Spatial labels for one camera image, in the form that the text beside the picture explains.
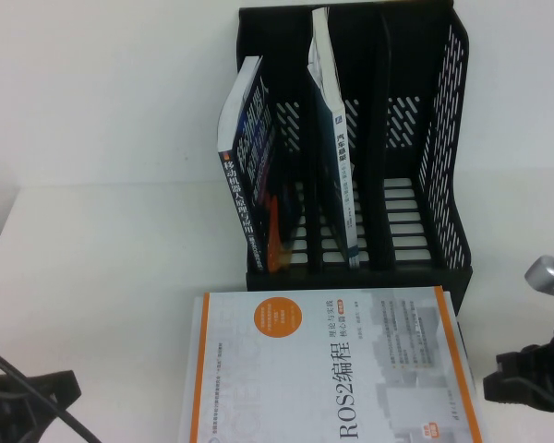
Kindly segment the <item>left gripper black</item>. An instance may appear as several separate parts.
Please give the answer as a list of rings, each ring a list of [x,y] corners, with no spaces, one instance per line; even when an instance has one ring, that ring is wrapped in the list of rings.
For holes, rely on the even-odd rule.
[[[44,397],[67,409],[81,396],[73,370],[30,377],[30,384]],[[26,390],[7,376],[0,376],[0,442],[38,442],[51,415]]]

